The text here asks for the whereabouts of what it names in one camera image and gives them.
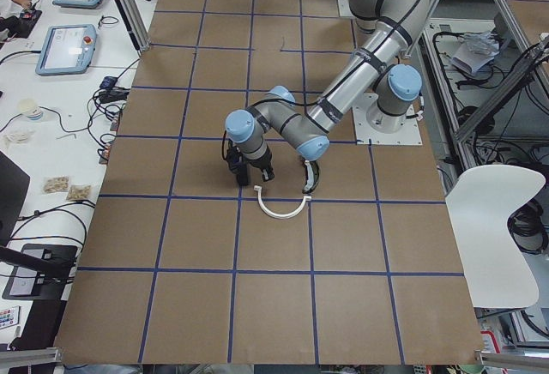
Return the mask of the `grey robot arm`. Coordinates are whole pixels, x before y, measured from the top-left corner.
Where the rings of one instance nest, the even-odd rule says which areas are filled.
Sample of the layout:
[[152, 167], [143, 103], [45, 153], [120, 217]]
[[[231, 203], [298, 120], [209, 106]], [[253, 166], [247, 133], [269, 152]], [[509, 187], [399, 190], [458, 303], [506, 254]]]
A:
[[378, 93], [378, 110], [387, 117], [406, 114], [422, 87], [419, 72], [395, 64], [425, 27], [430, 0], [348, 0], [353, 16], [371, 22], [370, 37], [357, 48], [316, 103], [305, 112], [283, 86], [271, 88], [256, 103], [231, 112], [225, 121], [230, 148], [225, 161], [241, 186], [255, 167], [262, 179], [274, 178], [272, 153], [264, 135], [275, 130], [304, 160], [318, 160], [329, 147], [329, 132], [367, 89]]

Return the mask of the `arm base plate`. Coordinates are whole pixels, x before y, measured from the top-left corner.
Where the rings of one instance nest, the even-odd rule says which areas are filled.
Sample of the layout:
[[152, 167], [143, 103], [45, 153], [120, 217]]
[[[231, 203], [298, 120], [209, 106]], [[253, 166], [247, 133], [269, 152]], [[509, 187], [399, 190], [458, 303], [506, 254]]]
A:
[[353, 19], [354, 15], [350, 10], [349, 0], [337, 0], [338, 14], [340, 18]]
[[353, 125], [359, 145], [422, 146], [419, 122], [413, 104], [407, 113], [389, 116], [378, 108], [378, 96], [364, 93], [353, 103]]

